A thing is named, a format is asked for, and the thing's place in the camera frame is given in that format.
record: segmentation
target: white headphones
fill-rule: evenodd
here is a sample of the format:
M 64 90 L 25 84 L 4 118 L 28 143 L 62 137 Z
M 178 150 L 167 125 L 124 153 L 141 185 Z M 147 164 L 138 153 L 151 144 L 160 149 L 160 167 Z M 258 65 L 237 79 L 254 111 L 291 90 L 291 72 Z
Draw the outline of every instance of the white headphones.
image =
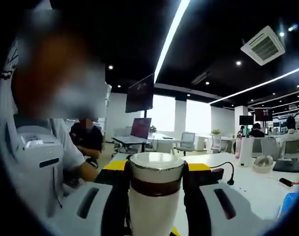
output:
M 260 174 L 270 172 L 273 165 L 273 158 L 271 156 L 259 156 L 253 163 L 253 170 Z

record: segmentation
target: window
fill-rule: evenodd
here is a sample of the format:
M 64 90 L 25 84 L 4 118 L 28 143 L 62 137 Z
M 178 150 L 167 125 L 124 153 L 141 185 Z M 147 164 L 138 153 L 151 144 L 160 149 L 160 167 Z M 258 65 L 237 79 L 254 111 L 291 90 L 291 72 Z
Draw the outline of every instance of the window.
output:
M 211 132 L 210 105 L 187 100 L 185 130 L 201 135 Z
M 148 110 L 147 117 L 151 118 L 151 125 L 159 131 L 175 130 L 176 101 L 174 97 L 154 95 L 153 109 Z

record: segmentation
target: floor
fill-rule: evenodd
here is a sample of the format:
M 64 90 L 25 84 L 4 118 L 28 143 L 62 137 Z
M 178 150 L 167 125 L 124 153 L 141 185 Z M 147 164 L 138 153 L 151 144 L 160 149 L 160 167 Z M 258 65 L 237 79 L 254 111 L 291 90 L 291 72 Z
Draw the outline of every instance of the floor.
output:
M 102 154 L 99 157 L 98 161 L 98 169 L 101 170 L 105 165 L 111 161 L 111 155 L 114 153 L 114 144 L 112 143 L 105 143 L 105 149 L 103 150 Z M 187 152 L 187 156 L 194 156 L 194 155 L 204 155 L 206 154 L 206 151 L 192 151 L 192 152 Z M 176 156 L 183 156 L 183 152 L 177 152 L 175 150 Z

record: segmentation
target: blue object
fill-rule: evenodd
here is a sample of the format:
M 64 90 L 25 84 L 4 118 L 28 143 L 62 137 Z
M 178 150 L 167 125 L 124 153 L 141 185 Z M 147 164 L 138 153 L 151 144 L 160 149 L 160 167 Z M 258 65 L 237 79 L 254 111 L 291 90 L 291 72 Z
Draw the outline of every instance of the blue object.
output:
M 285 196 L 283 205 L 281 206 L 281 210 L 279 216 L 285 214 L 288 209 L 291 207 L 295 199 L 297 198 L 298 193 L 289 193 Z

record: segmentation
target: smartphone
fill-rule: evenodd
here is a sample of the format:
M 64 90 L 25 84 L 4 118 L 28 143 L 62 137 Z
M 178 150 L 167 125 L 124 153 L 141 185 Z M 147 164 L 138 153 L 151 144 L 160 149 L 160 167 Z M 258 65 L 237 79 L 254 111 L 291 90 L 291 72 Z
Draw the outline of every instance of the smartphone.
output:
M 288 186 L 288 187 L 292 187 L 292 186 L 294 185 L 293 182 L 291 182 L 291 181 L 289 181 L 288 179 L 285 179 L 285 178 L 280 178 L 279 181 L 280 181 L 282 184 L 284 184 L 284 185 L 286 185 L 286 186 Z

